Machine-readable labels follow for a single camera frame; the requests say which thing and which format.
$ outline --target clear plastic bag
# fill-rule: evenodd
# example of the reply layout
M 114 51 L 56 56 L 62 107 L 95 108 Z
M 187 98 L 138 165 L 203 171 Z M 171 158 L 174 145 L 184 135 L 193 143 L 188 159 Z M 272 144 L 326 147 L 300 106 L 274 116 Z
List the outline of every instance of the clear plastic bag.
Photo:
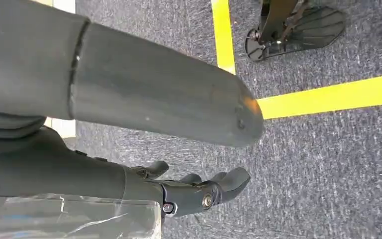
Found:
M 74 195 L 0 197 L 0 239 L 160 239 L 160 205 Z

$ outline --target gray carpet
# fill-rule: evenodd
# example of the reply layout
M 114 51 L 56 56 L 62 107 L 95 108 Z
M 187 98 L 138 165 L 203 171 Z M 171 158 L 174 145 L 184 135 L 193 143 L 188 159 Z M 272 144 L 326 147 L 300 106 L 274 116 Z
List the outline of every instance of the gray carpet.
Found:
M 347 13 L 333 45 L 249 62 L 246 32 L 258 4 L 231 0 L 237 74 L 257 97 L 382 75 L 382 0 L 322 1 Z M 92 20 L 216 63 L 208 0 L 81 0 Z M 167 177 L 233 167 L 252 181 L 210 213 L 167 219 L 166 239 L 382 238 L 382 107 L 266 121 L 257 145 L 230 148 L 78 122 L 76 147 L 129 166 L 165 160 Z

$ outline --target yellow tape line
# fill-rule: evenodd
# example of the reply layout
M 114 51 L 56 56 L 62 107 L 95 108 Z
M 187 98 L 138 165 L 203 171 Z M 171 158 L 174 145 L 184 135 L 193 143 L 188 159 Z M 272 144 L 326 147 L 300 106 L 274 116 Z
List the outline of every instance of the yellow tape line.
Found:
M 264 119 L 382 105 L 382 76 L 258 99 Z
M 228 0 L 211 0 L 217 66 L 235 75 Z
M 235 74 L 228 0 L 211 0 L 217 66 Z M 258 99 L 264 119 L 382 105 L 382 76 Z

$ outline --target prosthetic leg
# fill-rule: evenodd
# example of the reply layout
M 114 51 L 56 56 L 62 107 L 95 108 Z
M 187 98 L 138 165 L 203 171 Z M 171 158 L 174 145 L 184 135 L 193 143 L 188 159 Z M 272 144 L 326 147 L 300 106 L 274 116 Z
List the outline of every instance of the prosthetic leg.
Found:
M 327 6 L 309 7 L 304 0 L 263 0 L 260 23 L 245 39 L 245 52 L 253 61 L 325 47 L 345 29 L 342 12 Z

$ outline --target gray prosthetic forearm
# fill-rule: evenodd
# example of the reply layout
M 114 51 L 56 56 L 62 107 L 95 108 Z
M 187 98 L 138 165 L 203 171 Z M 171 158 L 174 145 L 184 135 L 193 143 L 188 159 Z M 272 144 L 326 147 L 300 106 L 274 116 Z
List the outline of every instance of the gray prosthetic forearm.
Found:
M 238 77 L 29 0 L 0 0 L 0 113 L 229 146 L 254 143 L 263 129 L 260 108 Z
M 158 202 L 163 215 L 179 217 L 234 199 L 250 180 L 237 168 L 202 182 L 195 174 L 179 181 L 156 180 L 164 162 L 129 168 L 69 150 L 52 129 L 17 140 L 0 139 L 0 196 L 66 194 Z

